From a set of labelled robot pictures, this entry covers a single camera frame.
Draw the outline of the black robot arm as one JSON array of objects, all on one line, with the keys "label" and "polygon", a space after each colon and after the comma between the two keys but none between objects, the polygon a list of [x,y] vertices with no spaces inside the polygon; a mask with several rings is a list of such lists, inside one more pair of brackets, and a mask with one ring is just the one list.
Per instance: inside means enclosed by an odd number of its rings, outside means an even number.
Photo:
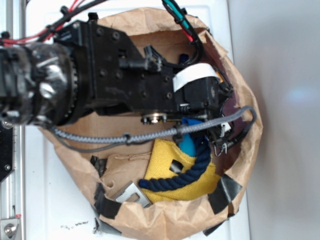
[{"label": "black robot arm", "polygon": [[0,118],[65,126],[92,112],[140,116],[144,124],[211,120],[233,87],[206,63],[171,64],[152,46],[140,53],[123,31],[75,21],[53,44],[0,50]]}]

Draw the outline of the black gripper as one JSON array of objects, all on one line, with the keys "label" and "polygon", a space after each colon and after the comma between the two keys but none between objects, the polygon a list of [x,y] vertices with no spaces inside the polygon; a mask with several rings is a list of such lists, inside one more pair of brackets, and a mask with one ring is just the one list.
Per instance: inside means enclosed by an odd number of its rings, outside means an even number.
[{"label": "black gripper", "polygon": [[139,116],[144,124],[212,120],[223,115],[233,86],[208,63],[169,63],[151,45],[140,53],[123,31],[93,21],[74,23],[55,39],[74,73],[69,121],[100,116]]}]

